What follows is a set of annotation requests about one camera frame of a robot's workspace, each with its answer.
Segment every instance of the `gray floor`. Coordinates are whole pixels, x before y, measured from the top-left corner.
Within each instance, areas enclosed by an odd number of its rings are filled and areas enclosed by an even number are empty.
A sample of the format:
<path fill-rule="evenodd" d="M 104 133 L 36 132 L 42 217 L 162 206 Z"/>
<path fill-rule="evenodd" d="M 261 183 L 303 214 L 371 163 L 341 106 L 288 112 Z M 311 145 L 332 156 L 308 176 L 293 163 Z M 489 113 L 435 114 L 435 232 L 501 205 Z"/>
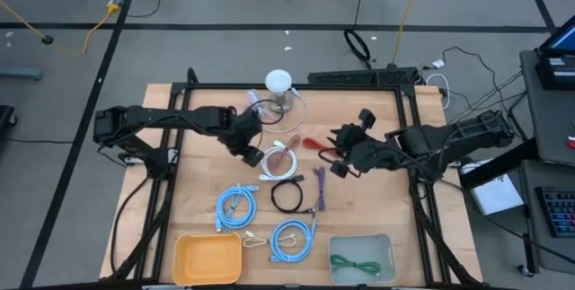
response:
<path fill-rule="evenodd" d="M 31 22 L 98 22 L 109 0 L 4 0 Z M 357 0 L 162 0 L 160 11 L 127 22 L 231 24 L 353 22 Z M 572 0 L 545 0 L 556 24 L 575 10 Z M 358 23 L 397 25 L 407 0 L 363 0 Z M 134 0 L 132 13 L 145 13 L 155 0 Z M 15 22 L 0 10 L 0 22 Z M 534 0 L 415 0 L 408 24 L 473 26 L 544 26 Z M 13 31 L 8 38 L 7 32 Z M 86 31 L 44 30 L 67 47 L 81 47 Z M 40 66 L 41 82 L 0 79 L 0 104 L 17 108 L 20 122 L 13 131 L 18 138 L 74 138 L 94 77 L 108 45 L 111 31 L 97 31 L 89 52 L 73 58 L 40 44 L 30 31 L 0 30 L 0 64 Z M 362 32 L 376 67 L 390 61 L 395 32 Z M 406 32 L 397 64 L 423 66 L 441 57 L 445 48 L 457 45 L 480 53 L 503 83 L 518 71 L 518 52 L 538 46 L 547 34 Z M 139 104 L 148 83 L 182 81 L 192 66 L 202 82 L 261 82 L 271 68 L 287 69 L 298 83 L 309 72 L 359 69 L 339 31 L 123 31 L 103 85 L 97 109 L 118 104 Z M 457 51 L 447 54 L 440 70 L 450 89 L 476 101 L 492 88 L 491 75 L 478 60 Z M 525 89 L 515 81 L 503 94 Z M 465 109 L 455 97 L 446 111 L 448 119 Z M 495 102 L 493 98 L 486 104 Z M 524 129 L 532 128 L 526 102 L 517 108 Z M 58 177 L 69 151 L 67 145 L 6 143 L 0 157 L 0 287 L 15 287 L 36 241 Z M 492 157 L 502 150 L 473 155 Z M 122 181 L 121 168 L 95 154 L 88 134 L 78 158 L 62 210 L 35 285 L 86 282 L 98 277 L 108 241 Z M 524 262 L 523 245 L 513 236 L 470 214 L 482 272 L 496 286 L 567 289 L 575 277 L 543 271 L 533 279 L 514 269 Z M 504 224 L 520 231 L 520 213 L 497 215 Z"/>

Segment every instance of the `yellow plastic bin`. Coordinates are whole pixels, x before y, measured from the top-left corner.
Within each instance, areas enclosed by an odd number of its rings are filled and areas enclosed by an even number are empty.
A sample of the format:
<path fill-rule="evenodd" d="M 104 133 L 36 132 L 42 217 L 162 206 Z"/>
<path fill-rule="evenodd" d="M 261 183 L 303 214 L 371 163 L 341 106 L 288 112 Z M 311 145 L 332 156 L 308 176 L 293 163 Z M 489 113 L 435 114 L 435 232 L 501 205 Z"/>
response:
<path fill-rule="evenodd" d="M 178 286 L 232 284 L 242 274 L 242 238 L 237 233 L 182 235 L 175 244 L 173 282 Z"/>

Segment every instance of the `chair wheel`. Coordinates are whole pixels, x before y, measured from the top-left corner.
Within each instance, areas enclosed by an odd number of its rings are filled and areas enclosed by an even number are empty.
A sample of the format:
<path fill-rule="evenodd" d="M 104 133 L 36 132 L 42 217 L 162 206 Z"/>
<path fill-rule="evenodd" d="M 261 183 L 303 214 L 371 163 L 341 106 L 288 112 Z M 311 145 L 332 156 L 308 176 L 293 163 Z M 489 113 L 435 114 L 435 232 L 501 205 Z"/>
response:
<path fill-rule="evenodd" d="M 517 271 L 525 277 L 533 277 L 534 273 L 529 271 L 526 265 L 520 265 L 516 267 Z"/>

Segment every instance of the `wooden tabletop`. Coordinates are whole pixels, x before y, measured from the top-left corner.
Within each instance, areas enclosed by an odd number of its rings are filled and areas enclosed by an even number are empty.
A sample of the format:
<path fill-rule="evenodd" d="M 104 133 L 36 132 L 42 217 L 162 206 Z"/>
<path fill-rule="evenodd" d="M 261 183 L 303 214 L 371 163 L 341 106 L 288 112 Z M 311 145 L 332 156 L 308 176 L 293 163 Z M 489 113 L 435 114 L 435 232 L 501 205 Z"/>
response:
<path fill-rule="evenodd" d="M 150 84 L 147 87 L 144 107 L 166 108 L 169 100 L 169 84 Z M 417 102 L 422 124 L 434 126 L 445 125 L 445 116 L 437 87 L 416 87 Z M 265 150 L 274 140 L 287 143 L 293 134 L 302 138 L 312 137 L 328 144 L 325 139 L 330 129 L 345 123 L 358 123 L 361 109 L 371 110 L 377 120 L 368 131 L 374 138 L 384 139 L 384 133 L 399 128 L 397 107 L 392 92 L 366 91 L 302 91 L 302 97 L 309 106 L 307 120 L 294 132 L 287 134 L 264 133 L 260 149 Z M 194 90 L 191 95 L 190 108 L 199 106 L 233 105 L 238 112 L 248 105 L 245 90 Z M 411 123 L 409 103 L 405 101 L 408 122 Z M 301 101 L 295 100 L 292 109 L 274 129 L 293 126 L 301 119 L 304 107 Z M 158 146 L 162 131 L 145 129 L 138 135 L 152 146 Z M 252 140 L 257 144 L 258 137 Z M 328 242 L 333 235 L 365 235 L 386 233 L 394 246 L 396 279 L 390 286 L 424 286 L 421 269 L 420 249 L 415 229 L 415 218 L 411 199 L 408 195 L 408 178 L 405 170 L 387 171 L 372 170 L 361 178 L 348 177 L 340 179 L 329 172 L 329 164 L 320 160 L 317 151 L 296 149 L 298 174 L 304 174 L 300 182 L 304 191 L 301 208 L 312 207 L 318 197 L 318 182 L 312 171 L 313 167 L 324 166 L 327 171 L 325 182 L 326 210 L 317 214 L 317 230 L 314 236 L 314 247 L 309 256 L 299 263 L 270 262 L 271 249 L 261 246 L 243 249 L 243 270 L 238 284 L 253 285 L 331 285 L 328 269 Z M 289 160 L 282 165 L 290 165 Z M 214 137 L 199 136 L 187 131 L 183 140 L 178 177 L 172 203 L 169 229 L 164 250 L 161 282 L 171 283 L 173 266 L 173 249 L 177 238 L 183 234 L 214 234 L 217 197 L 225 189 L 242 183 L 255 184 L 260 187 L 254 192 L 258 212 L 254 220 L 243 230 L 237 231 L 244 239 L 244 232 L 250 230 L 257 236 L 269 238 L 274 228 L 289 218 L 299 218 L 310 224 L 310 215 L 286 215 L 280 213 L 271 203 L 270 189 L 272 181 L 259 181 L 261 167 L 251 168 L 231 156 L 226 148 Z M 126 170 L 119 204 L 144 179 L 145 168 L 130 167 Z M 446 173 L 446 180 L 459 183 L 454 171 Z M 152 183 L 148 182 L 128 203 L 119 220 L 118 240 L 116 246 L 116 264 L 119 265 L 134 248 L 142 232 L 149 192 Z M 443 229 L 443 236 L 469 273 L 482 280 L 473 236 L 467 218 L 461 193 L 443 184 L 436 184 L 438 211 Z M 293 206 L 298 201 L 297 190 L 278 189 L 276 198 L 283 207 Z M 236 216 L 243 214 L 238 208 Z M 298 251 L 305 241 L 301 233 L 294 232 L 298 245 L 286 252 Z M 432 267 L 436 280 L 439 280 L 436 251 L 429 247 Z M 155 239 L 148 249 L 148 260 L 145 276 L 151 273 L 155 251 Z M 110 244 L 102 263 L 102 277 L 111 273 Z"/>

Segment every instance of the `coiled blue cable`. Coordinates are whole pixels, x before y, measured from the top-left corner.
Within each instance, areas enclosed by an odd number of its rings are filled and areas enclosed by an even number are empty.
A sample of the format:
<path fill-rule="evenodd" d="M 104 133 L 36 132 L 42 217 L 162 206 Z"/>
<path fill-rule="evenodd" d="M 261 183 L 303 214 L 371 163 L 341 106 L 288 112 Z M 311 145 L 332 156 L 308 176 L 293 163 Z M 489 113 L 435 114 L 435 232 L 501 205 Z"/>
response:
<path fill-rule="evenodd" d="M 258 186 L 237 186 L 226 189 L 219 195 L 216 204 L 216 231 L 221 232 L 222 227 L 229 229 L 244 228 L 253 220 L 257 206 L 252 191 L 256 191 L 257 189 Z M 227 212 L 224 212 L 224 204 L 230 197 L 232 198 L 232 205 Z M 235 208 L 242 200 L 242 197 L 245 197 L 248 201 L 248 212 L 242 217 L 234 218 Z"/>
<path fill-rule="evenodd" d="M 297 254 L 286 254 L 281 248 L 279 247 L 279 236 L 281 232 L 283 232 L 288 227 L 295 227 L 298 228 L 305 236 L 305 247 Z M 270 239 L 270 246 L 273 255 L 271 256 L 270 260 L 272 262 L 287 262 L 287 263 L 295 263 L 300 262 L 312 250 L 314 246 L 314 234 L 315 234 L 315 213 L 314 213 L 314 220 L 312 222 L 312 230 L 309 230 L 309 227 L 301 221 L 300 219 L 288 219 L 286 221 L 281 222 L 276 229 L 273 231 Z"/>

